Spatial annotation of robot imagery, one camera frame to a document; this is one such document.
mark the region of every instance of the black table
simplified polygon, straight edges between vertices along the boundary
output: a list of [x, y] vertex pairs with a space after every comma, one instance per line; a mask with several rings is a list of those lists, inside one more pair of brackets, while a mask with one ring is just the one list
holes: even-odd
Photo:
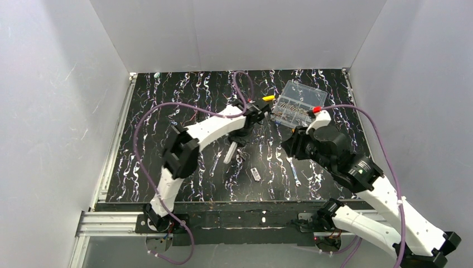
[[[289, 80], [328, 92], [325, 106], [353, 104], [351, 92], [341, 70], [264, 70], [249, 71], [255, 83], [255, 96], [281, 93]], [[154, 191], [134, 158], [132, 135], [140, 118], [150, 108], [162, 102], [184, 102], [220, 112], [235, 101], [231, 87], [232, 72], [212, 71], [199, 73], [139, 74], [134, 89], [126, 125], [120, 142], [114, 173], [107, 195], [108, 203], [149, 202]], [[240, 88], [248, 90], [245, 77], [239, 80]], [[358, 114], [351, 109], [329, 111], [332, 124], [348, 134], [356, 152], [369, 155]], [[158, 182], [161, 169], [161, 150], [169, 134], [170, 125], [184, 126], [200, 122], [207, 115], [187, 108], [165, 107], [157, 111], [141, 130], [139, 148], [149, 173]], [[304, 201], [353, 198], [354, 195], [337, 185], [330, 174], [312, 161], [294, 160], [302, 186], [296, 187], [281, 141], [291, 135], [285, 126], [274, 122], [256, 125], [251, 144], [242, 148], [246, 160], [236, 155], [229, 165], [223, 163], [229, 142], [221, 138], [209, 145], [199, 157], [199, 168], [186, 179], [177, 196], [177, 202], [261, 202]], [[262, 179], [254, 181], [250, 169], [257, 168]]]

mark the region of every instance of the white wall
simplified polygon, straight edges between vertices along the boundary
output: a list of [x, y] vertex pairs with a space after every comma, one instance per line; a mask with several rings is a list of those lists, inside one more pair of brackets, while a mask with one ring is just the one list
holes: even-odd
[[386, 0], [91, 0], [128, 71], [351, 66]]
[[463, 238], [448, 267], [470, 267], [473, 247], [472, 13], [470, 1], [388, 0], [350, 71], [407, 200]]
[[0, 267], [67, 267], [128, 74], [89, 1], [2, 1], [0, 51]]

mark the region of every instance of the metal bar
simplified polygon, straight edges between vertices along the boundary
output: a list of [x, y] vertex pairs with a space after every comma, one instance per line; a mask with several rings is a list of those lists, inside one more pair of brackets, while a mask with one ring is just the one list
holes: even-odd
[[[313, 233], [313, 236], [314, 236], [314, 237], [321, 237], [321, 236], [327, 237], [327, 236], [330, 236], [330, 235], [331, 235], [330, 232], [315, 232], [315, 233]], [[350, 233], [350, 232], [342, 232], [342, 233], [340, 234], [340, 236], [355, 236], [355, 234], [354, 234], [354, 233]]]
[[125, 128], [125, 122], [127, 119], [128, 110], [130, 108], [131, 99], [134, 92], [134, 87], [136, 84], [137, 74], [130, 73], [130, 86], [128, 87], [127, 94], [125, 95], [125, 100], [123, 101], [122, 110], [120, 111], [119, 118], [117, 120], [117, 126], [112, 138], [112, 143], [110, 144], [109, 152], [105, 164], [101, 171], [101, 176], [96, 187], [94, 197], [91, 201], [90, 208], [91, 211], [95, 211], [95, 205], [97, 202], [104, 202], [107, 198], [108, 187], [110, 185], [110, 179], [112, 177], [113, 167], [115, 165], [115, 159], [117, 158], [118, 148], [120, 146], [120, 141], [122, 139], [123, 129]]
[[75, 238], [73, 256], [69, 262], [69, 268], [81, 268], [84, 264], [85, 254], [89, 246], [89, 236]]
[[[85, 212], [80, 218], [77, 236], [143, 236], [135, 233], [141, 212]], [[164, 233], [147, 236], [163, 237]]]

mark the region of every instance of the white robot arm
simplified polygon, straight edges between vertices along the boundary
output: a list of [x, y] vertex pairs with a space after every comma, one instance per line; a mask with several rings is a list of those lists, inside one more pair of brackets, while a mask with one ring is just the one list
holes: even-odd
[[[241, 103], [228, 105], [220, 114], [235, 115], [243, 110]], [[269, 114], [269, 105], [260, 102], [247, 104], [247, 112], [239, 117], [226, 118], [212, 116], [197, 124], [187, 126], [172, 126], [172, 132], [163, 148], [163, 165], [158, 184], [159, 195], [155, 194], [150, 205], [145, 207], [145, 214], [156, 227], [160, 219], [168, 213], [160, 202], [160, 198], [169, 211], [174, 209], [179, 188], [185, 178], [197, 169], [197, 158], [207, 145], [224, 135], [238, 146], [244, 146], [248, 141], [254, 124], [263, 120]]]
[[[370, 158], [351, 152], [346, 135], [326, 123], [326, 111], [313, 116], [315, 120], [309, 127], [296, 127], [291, 138], [282, 142], [287, 155], [299, 160], [312, 159], [322, 165], [337, 183], [369, 203], [392, 227], [360, 215], [335, 199], [330, 199], [317, 212], [315, 222], [322, 222], [324, 228], [330, 226], [352, 232], [396, 258], [401, 226], [395, 188]], [[323, 118], [324, 123], [320, 123], [319, 118]], [[404, 197], [402, 203], [406, 219], [406, 251], [401, 267], [444, 267], [445, 256], [456, 249], [461, 238], [455, 232], [444, 232], [435, 227]]]

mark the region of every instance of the yellow tag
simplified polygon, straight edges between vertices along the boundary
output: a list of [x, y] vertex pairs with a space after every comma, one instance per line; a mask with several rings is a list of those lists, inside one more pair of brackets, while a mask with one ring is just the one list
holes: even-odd
[[269, 102], [269, 101], [272, 101], [272, 100], [274, 100], [274, 95], [269, 95], [269, 96], [263, 97], [263, 101], [265, 101], [265, 102]]

